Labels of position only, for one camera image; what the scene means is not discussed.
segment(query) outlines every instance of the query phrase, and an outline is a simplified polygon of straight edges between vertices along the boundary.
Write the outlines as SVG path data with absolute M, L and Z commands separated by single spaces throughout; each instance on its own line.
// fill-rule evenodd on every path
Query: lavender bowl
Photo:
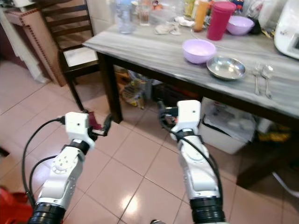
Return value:
M 191 63 L 205 63 L 216 54 L 216 47 L 209 41 L 191 39 L 183 43 L 183 54 Z
M 245 35 L 254 27 L 254 22 L 246 17 L 232 15 L 227 30 L 233 35 Z

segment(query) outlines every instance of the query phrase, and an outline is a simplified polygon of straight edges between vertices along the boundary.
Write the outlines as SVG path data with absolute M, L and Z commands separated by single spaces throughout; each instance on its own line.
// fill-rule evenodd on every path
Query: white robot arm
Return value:
M 194 223 L 227 224 L 222 211 L 222 187 L 218 169 L 215 162 L 210 161 L 209 152 L 197 135 L 200 102 L 179 101 L 177 108 L 165 108 L 162 102 L 158 105 L 162 127 L 167 129 L 178 143 L 179 162 L 184 172 Z M 170 129 L 167 118 L 175 121 L 174 117 L 177 117 L 177 121 Z M 71 143 L 54 159 L 50 176 L 43 185 L 29 224 L 62 222 L 82 172 L 85 155 L 89 149 L 93 149 L 96 135 L 107 135 L 111 119 L 111 116 L 106 119 L 101 132 L 91 129 L 88 114 L 66 114 L 66 132 Z M 158 220 L 153 220 L 152 223 L 163 224 Z
M 74 194 L 77 179 L 82 173 L 87 152 L 94 148 L 97 135 L 106 136 L 111 116 L 102 130 L 92 130 L 89 114 L 70 112 L 65 115 L 65 129 L 71 143 L 61 150 L 52 162 L 50 175 L 36 201 L 29 224 L 60 224 Z
M 214 161 L 210 161 L 209 152 L 197 135 L 200 102 L 179 101 L 177 108 L 165 108 L 163 103 L 159 102 L 158 107 L 162 127 L 170 131 L 171 138 L 178 143 L 179 162 L 184 172 L 194 223 L 226 223 L 222 211 L 222 186 L 218 168 Z M 177 117 L 171 130 L 167 117 L 172 118 L 172 121 L 175 121 L 173 117 Z

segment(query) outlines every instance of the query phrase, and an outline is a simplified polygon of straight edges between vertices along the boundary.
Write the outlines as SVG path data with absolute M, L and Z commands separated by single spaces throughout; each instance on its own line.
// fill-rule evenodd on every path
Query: dark wooden table leg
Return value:
M 113 64 L 109 60 L 109 57 L 104 54 L 98 53 L 98 59 L 100 62 L 100 71 L 103 78 L 105 93 L 108 98 L 110 112 L 112 114 L 113 121 L 119 124 L 123 118 Z
M 294 134 L 280 148 L 273 149 L 271 153 L 259 159 L 255 164 L 239 174 L 237 184 L 240 187 L 247 188 L 280 167 L 288 166 L 290 162 L 299 158 L 298 145 L 298 135 Z

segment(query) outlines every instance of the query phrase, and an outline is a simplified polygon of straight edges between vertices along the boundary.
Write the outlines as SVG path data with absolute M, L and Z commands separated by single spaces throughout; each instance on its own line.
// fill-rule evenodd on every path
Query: tile floor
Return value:
M 79 83 L 84 105 L 103 121 L 109 108 L 100 78 L 91 74 Z M 160 128 L 154 105 L 142 111 L 122 102 L 122 108 L 124 121 L 113 123 L 109 136 L 100 138 L 86 157 L 65 223 L 148 224 L 157 218 L 167 224 L 191 224 L 178 150 Z M 78 108 L 66 86 L 36 83 L 27 70 L 0 62 L 0 144 L 11 153 L 0 158 L 0 185 L 23 190 L 20 161 L 27 139 L 43 122 L 69 111 Z M 38 160 L 57 154 L 65 143 L 64 127 L 51 124 L 42 130 L 28 150 L 27 178 Z M 207 147 L 221 169 L 224 211 L 231 224 L 299 224 L 299 200 L 271 176 L 250 189 L 236 186 L 239 170 L 254 161 L 252 152 L 228 155 Z M 35 196 L 49 165 L 44 162 L 35 172 Z M 298 176 L 280 173 L 299 189 Z

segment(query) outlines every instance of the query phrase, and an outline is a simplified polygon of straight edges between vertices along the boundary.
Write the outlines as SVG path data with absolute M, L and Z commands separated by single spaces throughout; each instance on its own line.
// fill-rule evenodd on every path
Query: white chair seat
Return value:
M 69 67 L 96 61 L 98 59 L 94 50 L 89 48 L 78 48 L 64 52 L 66 62 Z

